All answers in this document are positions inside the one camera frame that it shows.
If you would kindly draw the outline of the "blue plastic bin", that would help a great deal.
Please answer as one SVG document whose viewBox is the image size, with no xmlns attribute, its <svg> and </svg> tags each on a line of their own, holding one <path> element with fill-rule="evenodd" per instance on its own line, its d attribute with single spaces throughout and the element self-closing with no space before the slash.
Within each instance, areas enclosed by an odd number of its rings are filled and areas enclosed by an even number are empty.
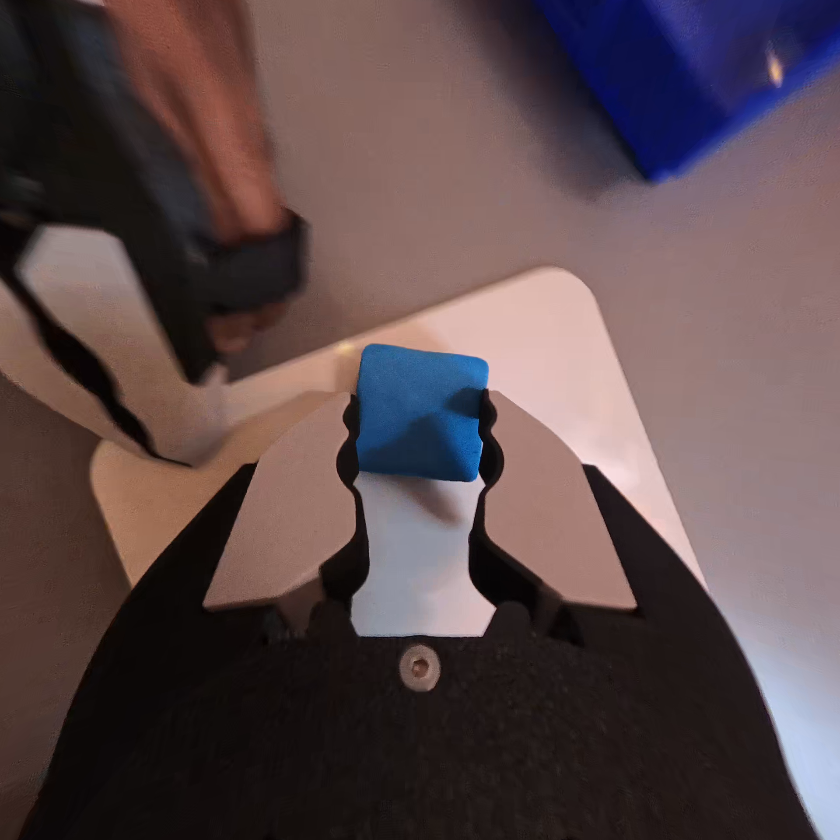
<svg viewBox="0 0 840 840">
<path fill-rule="evenodd" d="M 650 182 L 838 65 L 838 1 L 538 1 Z"/>
</svg>

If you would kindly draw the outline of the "person's left hand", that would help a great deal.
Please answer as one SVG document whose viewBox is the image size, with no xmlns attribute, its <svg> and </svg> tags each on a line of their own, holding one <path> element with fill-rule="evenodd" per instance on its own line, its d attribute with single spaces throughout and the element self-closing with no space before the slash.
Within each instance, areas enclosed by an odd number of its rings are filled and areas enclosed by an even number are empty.
<svg viewBox="0 0 840 840">
<path fill-rule="evenodd" d="M 308 226 L 287 204 L 256 77 L 246 2 L 104 2 L 140 100 L 203 192 L 211 290 L 206 328 L 235 354 L 274 325 L 306 274 Z"/>
</svg>

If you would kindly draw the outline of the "blue whiteboard eraser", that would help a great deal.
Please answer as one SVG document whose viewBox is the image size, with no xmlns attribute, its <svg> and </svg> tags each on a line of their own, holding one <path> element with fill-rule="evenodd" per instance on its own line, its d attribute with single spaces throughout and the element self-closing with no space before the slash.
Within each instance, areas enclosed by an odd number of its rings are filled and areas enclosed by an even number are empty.
<svg viewBox="0 0 840 840">
<path fill-rule="evenodd" d="M 362 472 L 472 482 L 489 365 L 475 356 L 372 343 L 356 386 Z"/>
</svg>

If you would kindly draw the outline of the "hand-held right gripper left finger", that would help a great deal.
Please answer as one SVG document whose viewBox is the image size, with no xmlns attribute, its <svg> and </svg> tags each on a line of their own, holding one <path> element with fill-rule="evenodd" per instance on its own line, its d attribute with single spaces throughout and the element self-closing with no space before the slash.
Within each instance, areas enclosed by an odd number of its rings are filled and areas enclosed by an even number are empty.
<svg viewBox="0 0 840 840">
<path fill-rule="evenodd" d="M 283 613 L 323 600 L 349 613 L 370 572 L 356 441 L 359 401 L 332 395 L 256 463 L 204 608 L 276 605 Z"/>
</svg>

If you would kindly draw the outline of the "white whiteboard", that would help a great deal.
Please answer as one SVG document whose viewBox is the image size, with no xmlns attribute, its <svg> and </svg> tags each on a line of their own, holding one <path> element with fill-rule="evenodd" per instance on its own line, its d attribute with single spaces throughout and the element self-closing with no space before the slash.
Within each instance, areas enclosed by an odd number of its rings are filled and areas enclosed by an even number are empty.
<svg viewBox="0 0 840 840">
<path fill-rule="evenodd" d="M 197 469 L 142 458 L 110 442 L 91 486 L 129 585 L 243 464 L 332 392 L 353 392 L 370 343 L 467 354 L 489 386 L 596 466 L 707 582 L 659 469 L 596 300 L 571 273 L 534 269 L 227 385 L 230 435 Z M 363 636 L 477 636 L 493 606 L 469 579 L 468 532 L 480 482 L 363 474 L 371 572 L 353 599 Z"/>
</svg>

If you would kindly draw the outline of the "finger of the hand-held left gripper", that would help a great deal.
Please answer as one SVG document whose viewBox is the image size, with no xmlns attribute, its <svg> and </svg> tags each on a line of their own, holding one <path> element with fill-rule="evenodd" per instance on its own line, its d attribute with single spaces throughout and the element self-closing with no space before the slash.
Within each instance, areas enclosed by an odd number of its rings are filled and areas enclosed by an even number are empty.
<svg viewBox="0 0 840 840">
<path fill-rule="evenodd" d="M 197 467 L 228 434 L 227 373 L 215 361 L 189 382 L 122 242 L 104 231 L 41 227 L 22 280 L 48 315 L 103 364 L 117 408 L 139 424 L 150 457 Z"/>
<path fill-rule="evenodd" d="M 1 284 L 1 371 L 53 411 L 134 454 L 144 450 L 111 420 L 98 399 L 60 369 L 11 290 Z"/>
</svg>

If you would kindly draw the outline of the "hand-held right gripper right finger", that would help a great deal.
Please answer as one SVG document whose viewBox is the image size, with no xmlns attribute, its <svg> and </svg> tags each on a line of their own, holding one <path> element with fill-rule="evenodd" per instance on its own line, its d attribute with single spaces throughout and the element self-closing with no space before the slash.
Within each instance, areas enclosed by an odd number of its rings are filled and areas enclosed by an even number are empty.
<svg viewBox="0 0 840 840">
<path fill-rule="evenodd" d="M 578 456 L 499 391 L 479 412 L 484 487 L 469 532 L 469 577 L 494 606 L 633 613 L 637 600 Z"/>
</svg>

